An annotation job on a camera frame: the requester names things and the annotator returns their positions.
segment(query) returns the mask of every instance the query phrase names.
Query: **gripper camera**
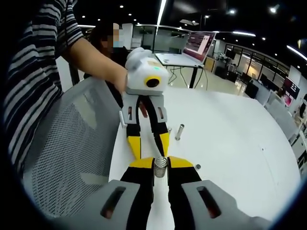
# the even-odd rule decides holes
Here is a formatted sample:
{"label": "gripper camera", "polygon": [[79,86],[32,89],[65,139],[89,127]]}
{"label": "gripper camera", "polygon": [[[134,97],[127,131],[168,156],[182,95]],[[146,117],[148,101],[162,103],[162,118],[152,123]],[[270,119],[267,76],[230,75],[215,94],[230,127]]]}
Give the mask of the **gripper camera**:
{"label": "gripper camera", "polygon": [[141,159],[141,136],[139,122],[139,105],[142,103],[147,110],[151,130],[161,156],[167,156],[169,133],[164,108],[163,91],[169,73],[154,58],[150,50],[139,47],[131,51],[127,57],[127,87],[123,94],[123,108],[120,119],[127,128],[127,139],[135,158]]}

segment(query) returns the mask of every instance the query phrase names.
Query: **striped shirt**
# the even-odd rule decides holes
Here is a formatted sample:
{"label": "striped shirt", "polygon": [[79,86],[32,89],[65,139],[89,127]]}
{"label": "striped shirt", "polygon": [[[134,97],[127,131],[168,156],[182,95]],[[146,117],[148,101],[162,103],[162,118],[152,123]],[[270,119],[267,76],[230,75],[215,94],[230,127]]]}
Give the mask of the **striped shirt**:
{"label": "striped shirt", "polygon": [[72,0],[46,0],[18,42],[3,110],[10,158],[20,175],[40,120],[62,94],[56,58],[82,36]]}

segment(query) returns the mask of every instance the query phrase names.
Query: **laptop screen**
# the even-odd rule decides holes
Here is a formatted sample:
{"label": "laptop screen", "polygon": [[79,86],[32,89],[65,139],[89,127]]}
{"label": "laptop screen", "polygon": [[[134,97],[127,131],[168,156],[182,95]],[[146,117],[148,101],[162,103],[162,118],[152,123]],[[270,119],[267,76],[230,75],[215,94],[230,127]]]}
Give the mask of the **laptop screen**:
{"label": "laptop screen", "polygon": [[184,47],[183,53],[203,63],[214,37],[214,32],[192,32],[188,38],[186,46]]}

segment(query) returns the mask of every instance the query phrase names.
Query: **dark ceiling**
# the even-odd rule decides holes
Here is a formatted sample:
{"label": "dark ceiling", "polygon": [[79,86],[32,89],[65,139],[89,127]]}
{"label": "dark ceiling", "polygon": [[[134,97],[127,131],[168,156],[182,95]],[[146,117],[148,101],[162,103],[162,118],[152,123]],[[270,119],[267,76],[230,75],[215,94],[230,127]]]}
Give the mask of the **dark ceiling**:
{"label": "dark ceiling", "polygon": [[[78,0],[74,12],[79,24],[95,25],[98,19],[114,23],[156,24],[161,1],[147,0],[141,5],[140,2],[139,0]],[[276,14],[269,11],[269,7],[274,6],[278,6]],[[228,13],[230,9],[235,9],[236,14],[230,15]],[[203,19],[205,15],[210,16],[206,19],[206,24]],[[180,22],[182,19],[201,22],[201,25],[185,26]],[[298,49],[297,41],[307,37],[307,13],[302,1],[167,0],[161,25],[182,26],[193,31],[236,30],[254,33],[256,37],[219,33],[217,38],[225,38],[226,42],[258,50],[288,66],[299,65],[300,71],[307,77],[306,61],[286,48],[286,45],[291,45]]]}

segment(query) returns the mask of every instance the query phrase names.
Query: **person's arm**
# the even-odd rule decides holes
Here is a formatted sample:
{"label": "person's arm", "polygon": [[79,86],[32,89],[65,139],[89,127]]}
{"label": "person's arm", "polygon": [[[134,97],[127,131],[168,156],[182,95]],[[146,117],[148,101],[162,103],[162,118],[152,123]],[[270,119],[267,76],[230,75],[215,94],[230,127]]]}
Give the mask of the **person's arm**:
{"label": "person's arm", "polygon": [[58,29],[56,50],[69,63],[85,73],[115,85],[119,92],[126,86],[127,70],[101,54],[83,37],[72,11],[71,0],[67,2]]}
{"label": "person's arm", "polygon": [[75,42],[63,56],[83,72],[113,83],[119,92],[125,90],[127,70],[101,54],[84,38]]}

